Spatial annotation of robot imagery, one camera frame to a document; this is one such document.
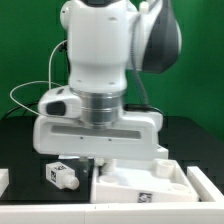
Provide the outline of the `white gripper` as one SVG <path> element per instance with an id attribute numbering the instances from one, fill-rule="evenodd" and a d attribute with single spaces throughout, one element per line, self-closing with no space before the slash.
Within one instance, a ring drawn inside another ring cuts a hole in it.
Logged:
<path id="1" fill-rule="evenodd" d="M 164 157 L 158 138 L 162 123 L 157 112 L 125 112 L 107 129 L 84 128 L 75 119 L 39 116 L 33 146 L 40 154 L 93 157 L 96 166 L 103 166 L 105 159 L 149 161 Z"/>

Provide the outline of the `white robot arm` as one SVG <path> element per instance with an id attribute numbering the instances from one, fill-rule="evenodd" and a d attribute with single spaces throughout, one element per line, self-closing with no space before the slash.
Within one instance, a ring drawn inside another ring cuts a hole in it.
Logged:
<path id="1" fill-rule="evenodd" d="M 149 161 L 165 159 L 163 117 L 125 109 L 127 70 L 162 73 L 177 60 L 181 33 L 171 0 L 69 0 L 60 13 L 67 32 L 67 85 L 38 104 L 33 146 L 41 154 Z"/>

